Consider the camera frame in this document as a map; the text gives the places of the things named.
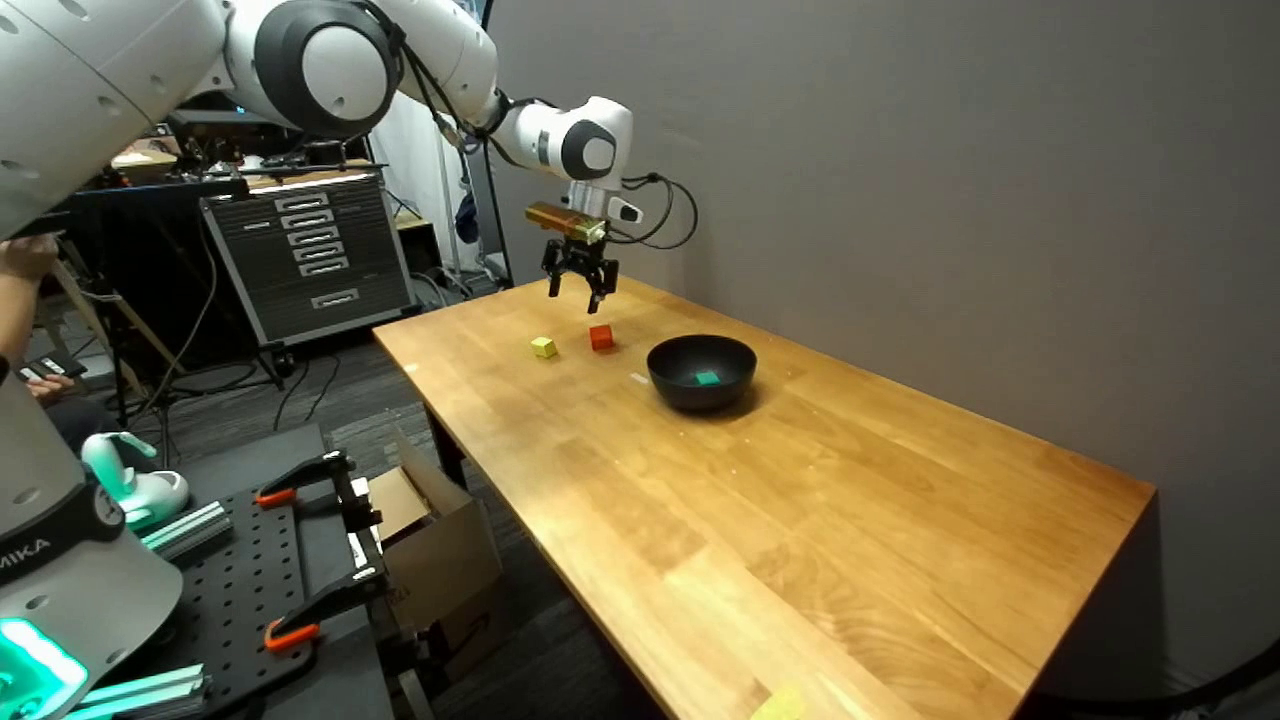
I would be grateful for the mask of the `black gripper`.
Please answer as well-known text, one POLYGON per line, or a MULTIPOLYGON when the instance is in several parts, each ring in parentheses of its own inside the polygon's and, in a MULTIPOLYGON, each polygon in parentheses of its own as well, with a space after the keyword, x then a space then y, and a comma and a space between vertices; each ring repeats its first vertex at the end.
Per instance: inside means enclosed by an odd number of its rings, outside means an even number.
POLYGON ((543 246, 549 295, 558 295, 558 272, 588 280, 588 318, 614 293, 620 264, 602 258, 602 242, 549 242, 543 246))

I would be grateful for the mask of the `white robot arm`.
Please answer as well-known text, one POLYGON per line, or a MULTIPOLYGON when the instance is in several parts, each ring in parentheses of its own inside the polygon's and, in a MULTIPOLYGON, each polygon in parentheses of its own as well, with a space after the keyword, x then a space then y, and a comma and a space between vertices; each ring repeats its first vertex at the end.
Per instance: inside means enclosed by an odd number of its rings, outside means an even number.
POLYGON ((63 720, 182 596, 21 376, 56 242, 38 218, 182 102, 219 88, 308 135, 359 135, 394 95, 455 140, 568 183, 588 232, 622 220, 632 114, 510 102, 455 0, 0 0, 0 715, 63 720))

